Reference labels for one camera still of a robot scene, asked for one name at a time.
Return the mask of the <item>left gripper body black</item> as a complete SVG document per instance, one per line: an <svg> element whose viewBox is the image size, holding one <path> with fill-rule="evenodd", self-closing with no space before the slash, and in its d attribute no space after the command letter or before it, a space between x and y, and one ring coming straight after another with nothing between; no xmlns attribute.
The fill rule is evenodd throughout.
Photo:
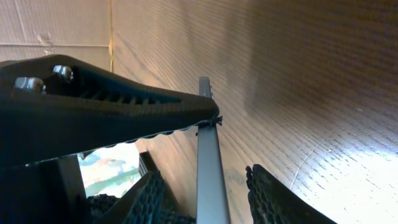
<svg viewBox="0 0 398 224"><path fill-rule="evenodd" d="M159 171L146 172L124 195L102 194L137 169L85 187L77 156L14 165L1 157L1 223L195 223L166 210L166 184Z"/></svg>

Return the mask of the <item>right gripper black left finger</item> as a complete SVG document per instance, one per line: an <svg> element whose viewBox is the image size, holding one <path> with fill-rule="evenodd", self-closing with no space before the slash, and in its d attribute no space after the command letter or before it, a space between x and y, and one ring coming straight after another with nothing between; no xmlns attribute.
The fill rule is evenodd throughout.
<svg viewBox="0 0 398 224"><path fill-rule="evenodd" d="M208 96L143 85L67 55L1 63L1 165L23 166L217 120Z"/></svg>

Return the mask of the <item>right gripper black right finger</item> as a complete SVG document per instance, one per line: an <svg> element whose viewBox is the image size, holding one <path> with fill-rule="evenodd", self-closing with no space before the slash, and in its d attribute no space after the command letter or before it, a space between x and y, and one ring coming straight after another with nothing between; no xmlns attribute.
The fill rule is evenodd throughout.
<svg viewBox="0 0 398 224"><path fill-rule="evenodd" d="M259 164L246 167L246 185L255 224L335 224L331 218L304 202Z"/></svg>

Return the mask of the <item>blue Galaxy smartphone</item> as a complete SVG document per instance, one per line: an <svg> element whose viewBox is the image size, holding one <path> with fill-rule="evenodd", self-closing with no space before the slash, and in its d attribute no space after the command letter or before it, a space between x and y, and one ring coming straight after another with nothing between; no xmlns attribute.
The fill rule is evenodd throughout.
<svg viewBox="0 0 398 224"><path fill-rule="evenodd" d="M198 126L197 224L230 224L217 125L218 116Z"/></svg>

